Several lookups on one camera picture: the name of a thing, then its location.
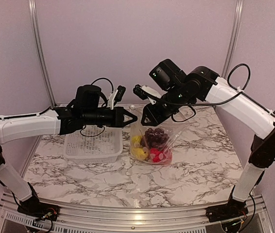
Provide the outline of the clear zip top bag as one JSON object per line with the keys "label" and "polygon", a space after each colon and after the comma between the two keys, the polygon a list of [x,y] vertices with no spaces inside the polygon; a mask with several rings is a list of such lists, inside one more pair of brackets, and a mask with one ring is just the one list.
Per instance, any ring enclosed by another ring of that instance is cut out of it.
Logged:
{"label": "clear zip top bag", "polygon": [[158,126],[143,126],[142,107],[130,105],[129,111],[138,117],[130,127],[130,153],[133,159],[152,165],[172,162],[172,148],[185,129],[185,123],[170,118]]}

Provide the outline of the white plastic basket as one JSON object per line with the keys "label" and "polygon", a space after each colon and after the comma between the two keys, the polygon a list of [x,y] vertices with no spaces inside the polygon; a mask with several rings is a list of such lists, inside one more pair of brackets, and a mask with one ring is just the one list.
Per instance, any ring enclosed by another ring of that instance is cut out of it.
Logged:
{"label": "white plastic basket", "polygon": [[64,158],[77,164],[113,163],[123,151],[121,128],[87,126],[67,134]]}

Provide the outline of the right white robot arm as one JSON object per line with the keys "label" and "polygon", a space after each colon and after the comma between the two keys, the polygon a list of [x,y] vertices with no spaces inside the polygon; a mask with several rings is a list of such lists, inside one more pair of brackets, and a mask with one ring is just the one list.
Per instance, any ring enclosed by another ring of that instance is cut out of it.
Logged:
{"label": "right white robot arm", "polygon": [[253,131],[249,160],[228,203],[223,206],[223,214],[234,217],[275,160],[275,111],[263,107],[245,94],[243,88],[233,87],[227,79],[204,66],[186,74],[171,60],[165,60],[150,72],[150,77],[165,94],[159,95],[147,85],[135,86],[134,93],[150,101],[143,108],[142,125],[158,126],[181,107],[212,106],[229,113]]}

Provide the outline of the front aluminium frame rail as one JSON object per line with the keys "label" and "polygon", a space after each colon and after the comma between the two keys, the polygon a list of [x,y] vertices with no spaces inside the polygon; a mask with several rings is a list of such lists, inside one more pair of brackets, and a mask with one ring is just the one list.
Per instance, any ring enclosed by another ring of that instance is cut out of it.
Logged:
{"label": "front aluminium frame rail", "polygon": [[59,206],[54,222],[35,222],[34,217],[17,212],[11,194],[0,200],[0,233],[25,233],[27,230],[54,233],[223,233],[237,218],[210,222],[209,204],[181,207],[125,208],[73,204],[44,199]]}

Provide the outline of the red toy bell pepper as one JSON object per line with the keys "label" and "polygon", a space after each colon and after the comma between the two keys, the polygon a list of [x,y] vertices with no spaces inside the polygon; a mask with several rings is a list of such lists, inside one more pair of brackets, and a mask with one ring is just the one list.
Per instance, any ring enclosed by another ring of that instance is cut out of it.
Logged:
{"label": "red toy bell pepper", "polygon": [[150,149],[149,157],[150,157],[150,161],[153,163],[159,163],[166,159],[166,155],[163,153],[163,151],[160,151],[156,148]]}

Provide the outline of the aluminium frame post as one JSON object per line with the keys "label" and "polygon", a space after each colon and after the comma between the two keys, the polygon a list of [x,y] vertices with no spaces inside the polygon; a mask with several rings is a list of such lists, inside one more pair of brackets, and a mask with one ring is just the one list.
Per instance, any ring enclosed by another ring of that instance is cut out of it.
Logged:
{"label": "aluminium frame post", "polygon": [[235,51],[236,46],[237,46],[237,41],[238,41],[240,28],[241,28],[243,5],[244,5],[244,0],[237,0],[236,1],[236,7],[235,7],[234,18],[233,18],[231,36],[230,36],[230,39],[229,39],[228,50],[227,50],[227,54],[226,54],[226,58],[225,58],[225,62],[224,62],[224,65],[223,65],[223,70],[222,70],[222,77],[223,78],[228,77],[230,65],[232,63],[232,59],[233,59],[233,55],[234,55],[234,51]]}
{"label": "aluminium frame post", "polygon": [[29,0],[28,3],[29,3],[29,10],[30,10],[31,25],[32,25],[33,35],[34,35],[34,43],[36,47],[39,65],[42,72],[43,82],[46,88],[50,106],[55,107],[56,101],[55,101],[52,85],[49,78],[49,73],[48,73],[48,69],[47,69],[47,65],[44,57],[43,45],[42,45],[41,36],[40,36],[36,1]]}

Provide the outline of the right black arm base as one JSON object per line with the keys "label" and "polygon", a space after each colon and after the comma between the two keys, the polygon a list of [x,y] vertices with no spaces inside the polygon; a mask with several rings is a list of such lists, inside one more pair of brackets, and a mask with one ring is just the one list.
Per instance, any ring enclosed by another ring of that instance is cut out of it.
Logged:
{"label": "right black arm base", "polygon": [[240,216],[246,216],[249,212],[246,201],[240,202],[233,199],[231,192],[227,203],[206,208],[206,217],[209,222],[228,220]]}

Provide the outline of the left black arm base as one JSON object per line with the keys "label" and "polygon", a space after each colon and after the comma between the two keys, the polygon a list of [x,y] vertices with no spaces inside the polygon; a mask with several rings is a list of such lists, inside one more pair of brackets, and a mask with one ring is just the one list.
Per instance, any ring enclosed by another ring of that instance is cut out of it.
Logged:
{"label": "left black arm base", "polygon": [[17,211],[19,213],[34,216],[38,220],[56,221],[60,207],[49,203],[41,202],[34,188],[28,183],[31,190],[31,196],[25,201],[19,201]]}

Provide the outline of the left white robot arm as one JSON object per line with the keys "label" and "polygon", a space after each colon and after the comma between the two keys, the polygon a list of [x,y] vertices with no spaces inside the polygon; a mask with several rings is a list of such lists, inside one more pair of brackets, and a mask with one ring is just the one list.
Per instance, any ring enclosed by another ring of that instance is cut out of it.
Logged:
{"label": "left white robot arm", "polygon": [[41,113],[0,116],[0,182],[24,202],[33,216],[43,212],[43,204],[34,198],[30,185],[20,175],[20,166],[29,157],[30,142],[44,135],[66,135],[85,126],[123,128],[137,121],[137,116],[123,107],[97,108],[85,112],[56,107]]}

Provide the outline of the purple toy grape bunch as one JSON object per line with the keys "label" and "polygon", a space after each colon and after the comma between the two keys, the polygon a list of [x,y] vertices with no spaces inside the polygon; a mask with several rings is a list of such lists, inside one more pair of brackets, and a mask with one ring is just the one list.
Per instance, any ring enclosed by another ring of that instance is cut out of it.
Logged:
{"label": "purple toy grape bunch", "polygon": [[143,135],[141,144],[149,149],[156,148],[161,150],[165,147],[169,138],[168,134],[162,128],[148,128]]}

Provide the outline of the left aluminium frame post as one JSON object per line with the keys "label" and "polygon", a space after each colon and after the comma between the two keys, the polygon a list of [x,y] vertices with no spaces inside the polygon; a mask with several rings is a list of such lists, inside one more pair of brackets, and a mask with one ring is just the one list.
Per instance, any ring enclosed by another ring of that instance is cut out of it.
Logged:
{"label": "left aluminium frame post", "polygon": [[49,78],[49,73],[48,73],[48,69],[47,69],[47,65],[44,57],[43,45],[42,45],[41,36],[40,36],[36,1],[29,0],[28,3],[29,3],[29,10],[30,10],[31,25],[32,25],[33,35],[34,35],[34,43],[36,47],[39,65],[42,72],[43,82],[46,88],[50,106],[55,107],[56,101],[55,101],[52,85]]}

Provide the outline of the yellow toy banana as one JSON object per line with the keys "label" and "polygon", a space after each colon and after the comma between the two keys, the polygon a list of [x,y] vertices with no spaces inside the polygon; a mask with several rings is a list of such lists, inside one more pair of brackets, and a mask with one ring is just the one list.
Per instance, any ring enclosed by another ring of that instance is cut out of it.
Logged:
{"label": "yellow toy banana", "polygon": [[132,148],[131,154],[140,161],[144,161],[149,157],[148,150],[145,148]]}

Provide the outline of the right aluminium frame post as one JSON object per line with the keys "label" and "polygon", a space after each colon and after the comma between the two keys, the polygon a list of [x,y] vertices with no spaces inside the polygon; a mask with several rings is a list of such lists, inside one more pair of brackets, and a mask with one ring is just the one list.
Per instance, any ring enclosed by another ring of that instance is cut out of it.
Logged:
{"label": "right aluminium frame post", "polygon": [[222,77],[223,78],[228,77],[230,65],[232,63],[232,59],[233,59],[233,55],[234,55],[234,51],[235,51],[236,46],[237,46],[237,41],[238,41],[240,28],[241,28],[243,5],[244,5],[244,0],[237,0],[236,1],[236,7],[235,7],[234,18],[233,18],[231,36],[230,36],[230,39],[229,39],[228,50],[227,50],[227,54],[226,54],[226,58],[225,58],[225,62],[224,62],[224,65],[223,65],[223,70],[222,70]]}

